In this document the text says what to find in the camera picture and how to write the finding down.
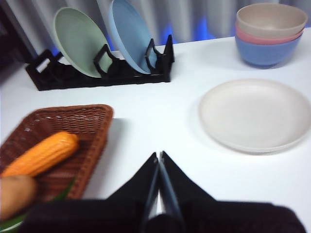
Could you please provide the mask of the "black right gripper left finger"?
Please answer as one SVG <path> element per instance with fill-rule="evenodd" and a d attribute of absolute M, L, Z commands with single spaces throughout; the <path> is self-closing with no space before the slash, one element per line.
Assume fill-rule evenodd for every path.
<path fill-rule="evenodd" d="M 139 220 L 148 217 L 157 195 L 157 177 L 158 158 L 154 152 L 134 176 L 106 200 L 124 204 Z"/>

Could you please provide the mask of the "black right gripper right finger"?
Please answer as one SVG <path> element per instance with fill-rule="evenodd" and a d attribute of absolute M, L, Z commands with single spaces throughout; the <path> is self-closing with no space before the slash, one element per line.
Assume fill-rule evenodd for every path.
<path fill-rule="evenodd" d="M 193 182 L 183 170 L 162 151 L 160 154 L 160 177 L 169 198 L 169 210 L 179 218 L 188 218 L 189 210 L 196 204 L 215 203 L 216 199 Z"/>

